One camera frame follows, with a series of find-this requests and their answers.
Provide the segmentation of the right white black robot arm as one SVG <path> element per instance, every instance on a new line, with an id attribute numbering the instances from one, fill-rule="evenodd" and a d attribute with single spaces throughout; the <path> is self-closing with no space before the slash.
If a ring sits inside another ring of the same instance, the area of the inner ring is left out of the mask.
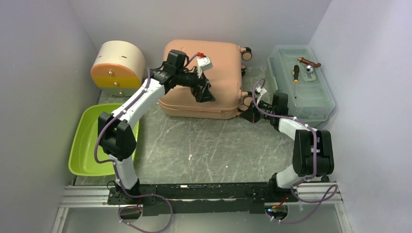
<path id="1" fill-rule="evenodd" d="M 275 174 L 276 183 L 268 187 L 271 200 L 282 200 L 288 187 L 334 171 L 331 133 L 315 129 L 289 115 L 287 94 L 274 94 L 272 103 L 266 103 L 259 100 L 257 93 L 245 92 L 241 100 L 247 108 L 240 110 L 240 117 L 251 123 L 265 119 L 275 130 L 293 140 L 291 165 Z"/>

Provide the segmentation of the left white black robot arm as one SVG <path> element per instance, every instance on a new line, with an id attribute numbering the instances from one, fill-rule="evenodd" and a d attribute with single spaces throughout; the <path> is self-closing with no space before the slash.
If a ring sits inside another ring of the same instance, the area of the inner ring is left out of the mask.
<path id="1" fill-rule="evenodd" d="M 188 57 L 182 51 L 170 50 L 160 67 L 147 70 L 147 79 L 132 97 L 113 112 L 99 115 L 94 151 L 102 148 L 108 155 L 105 162 L 113 165 L 115 184 L 126 203 L 135 203 L 140 196 L 132 159 L 137 147 L 134 127 L 152 105 L 176 86 L 189 88 L 196 102 L 215 101 L 205 76 L 205 71 L 212 67 L 211 59 L 201 52 Z"/>

